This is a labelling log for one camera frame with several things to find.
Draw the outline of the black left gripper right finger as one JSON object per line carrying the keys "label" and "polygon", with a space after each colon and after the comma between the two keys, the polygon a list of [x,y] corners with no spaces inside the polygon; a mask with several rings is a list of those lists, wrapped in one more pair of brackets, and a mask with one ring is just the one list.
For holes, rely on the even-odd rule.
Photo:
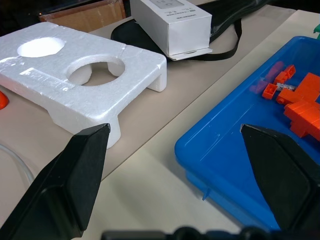
{"label": "black left gripper right finger", "polygon": [[290,136],[243,124],[256,183],[281,230],[319,231],[320,166]]}

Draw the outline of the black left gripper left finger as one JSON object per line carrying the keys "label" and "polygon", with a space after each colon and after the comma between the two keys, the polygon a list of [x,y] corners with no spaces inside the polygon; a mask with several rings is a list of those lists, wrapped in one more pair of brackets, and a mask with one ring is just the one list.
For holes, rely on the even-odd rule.
{"label": "black left gripper left finger", "polygon": [[0,228],[2,240],[71,240],[87,229],[101,184],[108,123],[72,136]]}

